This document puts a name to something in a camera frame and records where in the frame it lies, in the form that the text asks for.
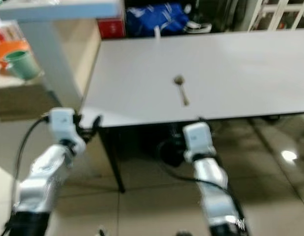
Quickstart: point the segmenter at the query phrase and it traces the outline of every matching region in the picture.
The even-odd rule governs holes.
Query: white table
[[[301,112],[304,30],[103,41],[82,106],[102,127]]]

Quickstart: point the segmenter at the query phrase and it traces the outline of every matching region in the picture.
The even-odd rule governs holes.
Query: tile floor
[[[214,145],[229,174],[253,236],[304,236],[304,115],[273,125],[254,120],[266,148],[246,120],[217,122]],[[299,158],[284,160],[283,150]],[[199,207],[197,186],[167,176],[135,144],[121,154],[125,194],[114,191],[111,178],[68,184],[53,213],[48,236],[93,236],[103,225],[111,236],[173,236],[189,230],[209,236]],[[179,172],[192,174],[184,164]],[[9,181],[0,172],[0,231],[8,202],[2,195]]]

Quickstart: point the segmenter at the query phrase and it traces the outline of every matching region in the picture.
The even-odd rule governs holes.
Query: table leg
[[[123,182],[122,182],[122,177],[121,177],[119,169],[118,169],[118,165],[117,165],[117,162],[116,162],[116,157],[114,155],[115,152],[114,152],[114,148],[112,146],[113,144],[110,141],[109,131],[105,130],[103,128],[99,128],[98,129],[98,135],[99,135],[100,139],[102,140],[103,145],[105,147],[110,165],[113,169],[113,173],[114,173],[117,185],[118,185],[118,189],[121,193],[124,193],[125,188],[124,188],[124,185],[123,185]]]

